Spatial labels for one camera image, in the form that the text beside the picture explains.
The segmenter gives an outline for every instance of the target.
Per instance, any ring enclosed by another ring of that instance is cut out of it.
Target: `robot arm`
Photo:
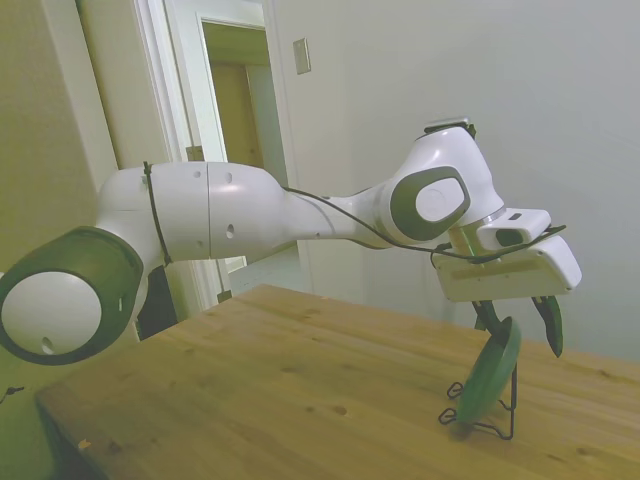
[[[268,252],[294,240],[388,248],[448,231],[458,258],[437,255],[434,266],[453,301],[575,288],[580,269],[562,238],[529,246],[549,214],[504,207],[472,128],[462,121],[428,129],[392,178],[344,198],[287,191],[264,170],[237,164],[121,170],[101,190],[95,227],[41,247],[0,279],[0,343],[35,363],[87,358],[138,314],[146,276],[165,261]],[[460,258],[514,247],[521,249],[483,264]]]

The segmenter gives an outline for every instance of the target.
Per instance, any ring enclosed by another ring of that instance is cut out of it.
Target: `door frame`
[[[147,67],[151,79],[151,87],[156,99],[160,120],[167,148],[172,162],[188,161],[186,148],[200,144],[200,139],[194,139],[189,129],[189,119],[195,118],[195,112],[189,112],[183,98],[183,86],[180,84],[178,59],[174,54],[174,47],[169,30],[170,21],[167,16],[164,0],[132,0],[135,15],[138,22],[140,38],[144,47]],[[282,52],[278,40],[278,31],[275,15],[275,0],[262,0],[264,24],[247,24],[246,22],[230,22],[228,18],[216,18],[211,15],[198,15],[201,41],[204,44],[203,21],[236,25],[247,28],[264,29],[269,48],[269,61],[276,96],[278,119],[284,150],[285,169],[289,184],[298,186],[298,172],[296,167],[295,148],[292,135],[290,110],[285,89],[285,75],[282,62]],[[213,92],[213,80],[211,67],[207,63],[208,80],[215,103]],[[224,151],[224,139],[220,125],[219,114],[216,109],[217,129],[220,136],[222,150]],[[190,144],[184,143],[188,138]],[[298,242],[300,267],[303,278],[306,280],[309,291],[313,292],[313,283],[310,272],[309,250],[306,242]],[[218,303],[216,291],[231,290],[226,267],[219,261],[202,260],[189,262],[191,265],[190,277],[187,288],[183,288],[181,294],[189,310],[189,316],[212,307]]]

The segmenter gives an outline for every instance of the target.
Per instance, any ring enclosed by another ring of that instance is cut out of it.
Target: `wooden table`
[[[637,365],[525,342],[514,440],[440,425],[486,339],[263,286],[39,401],[109,479],[640,479]]]

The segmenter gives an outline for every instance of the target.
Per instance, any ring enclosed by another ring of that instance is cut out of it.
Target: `black wire stand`
[[[447,390],[447,397],[449,397],[450,400],[454,400],[462,395],[462,392],[464,392],[464,385],[460,382],[454,382]],[[473,425],[475,427],[493,431],[502,440],[511,440],[513,438],[513,432],[515,428],[516,406],[518,403],[518,364],[515,365],[515,367],[513,368],[513,372],[511,373],[510,405],[507,405],[500,399],[498,399],[498,402],[500,403],[500,405],[502,405],[502,408],[510,413],[509,434],[505,434],[495,425],[490,425],[488,423],[476,422]],[[449,425],[450,423],[453,423],[457,420],[457,414],[458,412],[455,408],[449,407],[440,414],[440,416],[438,417],[438,421],[442,425]]]

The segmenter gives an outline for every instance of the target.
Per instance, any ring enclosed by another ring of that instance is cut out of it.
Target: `green lid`
[[[500,325],[500,335],[489,337],[464,384],[457,411],[459,422],[471,424],[486,415],[500,398],[516,366],[522,343],[520,327],[511,317]]]
[[[7,334],[2,305],[13,287],[43,272],[75,275],[93,288],[102,315],[93,337],[73,352],[60,355],[24,350]],[[94,227],[80,227],[34,250],[0,278],[0,345],[15,356],[42,365],[65,365],[91,357],[117,340],[127,327],[142,278],[138,254],[120,237]]]

